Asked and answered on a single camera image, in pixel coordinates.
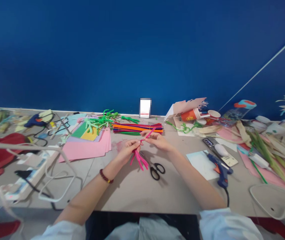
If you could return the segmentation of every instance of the person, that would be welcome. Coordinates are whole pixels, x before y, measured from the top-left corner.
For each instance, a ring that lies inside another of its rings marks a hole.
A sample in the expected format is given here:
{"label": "person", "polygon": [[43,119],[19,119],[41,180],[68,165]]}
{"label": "person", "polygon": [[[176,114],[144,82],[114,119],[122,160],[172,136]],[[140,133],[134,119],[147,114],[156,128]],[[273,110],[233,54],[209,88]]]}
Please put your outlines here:
{"label": "person", "polygon": [[[149,130],[141,132],[146,136]],[[232,213],[219,193],[204,179],[190,162],[159,133],[152,133],[145,139],[149,144],[165,151],[178,173],[198,201],[200,212],[199,228],[204,240],[207,239],[250,239],[263,240],[251,219]],[[128,163],[133,150],[140,151],[140,140],[129,140],[118,155],[92,179],[66,206],[52,226],[42,236],[32,240],[85,240],[91,239],[84,224],[92,214],[102,194],[120,169]],[[177,228],[161,218],[141,217],[139,223],[128,222],[116,227],[108,236],[111,239],[185,239]]]}

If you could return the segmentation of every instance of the black scissors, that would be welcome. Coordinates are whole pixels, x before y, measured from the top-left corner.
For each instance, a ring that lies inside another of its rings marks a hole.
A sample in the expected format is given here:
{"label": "black scissors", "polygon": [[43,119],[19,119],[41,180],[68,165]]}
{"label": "black scissors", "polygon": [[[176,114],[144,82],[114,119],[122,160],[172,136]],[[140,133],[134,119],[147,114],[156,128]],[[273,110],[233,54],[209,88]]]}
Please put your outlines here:
{"label": "black scissors", "polygon": [[160,163],[151,163],[142,152],[140,152],[140,155],[142,155],[143,158],[149,163],[149,165],[150,165],[150,174],[151,174],[152,178],[154,180],[156,180],[156,181],[159,181],[160,175],[159,175],[158,171],[161,174],[165,174],[166,173],[165,168]]}

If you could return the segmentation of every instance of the plastic bottle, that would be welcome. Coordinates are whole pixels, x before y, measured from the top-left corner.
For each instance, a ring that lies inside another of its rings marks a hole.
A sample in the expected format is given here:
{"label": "plastic bottle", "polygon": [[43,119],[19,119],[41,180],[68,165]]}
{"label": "plastic bottle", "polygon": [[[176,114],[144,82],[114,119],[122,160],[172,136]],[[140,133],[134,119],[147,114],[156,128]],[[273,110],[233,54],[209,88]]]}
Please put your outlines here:
{"label": "plastic bottle", "polygon": [[234,104],[233,109],[228,110],[221,116],[219,123],[225,127],[232,127],[236,124],[236,121],[242,119],[251,109],[257,105],[249,100],[241,100]]}

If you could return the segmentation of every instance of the person's right hand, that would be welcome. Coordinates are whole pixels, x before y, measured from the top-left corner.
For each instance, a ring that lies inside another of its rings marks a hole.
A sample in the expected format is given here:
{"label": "person's right hand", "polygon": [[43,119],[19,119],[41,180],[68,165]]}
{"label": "person's right hand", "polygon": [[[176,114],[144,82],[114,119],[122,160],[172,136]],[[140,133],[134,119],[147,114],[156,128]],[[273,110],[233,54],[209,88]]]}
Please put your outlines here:
{"label": "person's right hand", "polygon": [[[149,132],[150,130],[144,130],[140,133],[140,135],[144,137],[148,135]],[[147,143],[156,145],[157,148],[166,152],[170,152],[174,149],[174,147],[170,143],[168,143],[168,141],[159,133],[153,132],[149,138],[145,139],[145,141]]]}

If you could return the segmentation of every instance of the white sleeve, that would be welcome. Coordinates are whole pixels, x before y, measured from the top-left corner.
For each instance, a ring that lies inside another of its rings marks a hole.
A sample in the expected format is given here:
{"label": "white sleeve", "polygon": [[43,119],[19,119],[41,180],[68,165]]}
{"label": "white sleeve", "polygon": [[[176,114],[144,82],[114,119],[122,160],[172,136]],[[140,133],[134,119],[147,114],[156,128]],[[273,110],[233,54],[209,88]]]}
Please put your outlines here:
{"label": "white sleeve", "polygon": [[56,225],[48,226],[41,236],[36,236],[31,240],[84,240],[86,239],[85,226],[61,221]]}
{"label": "white sleeve", "polygon": [[263,240],[250,218],[232,213],[230,208],[200,212],[199,228],[203,240]]}

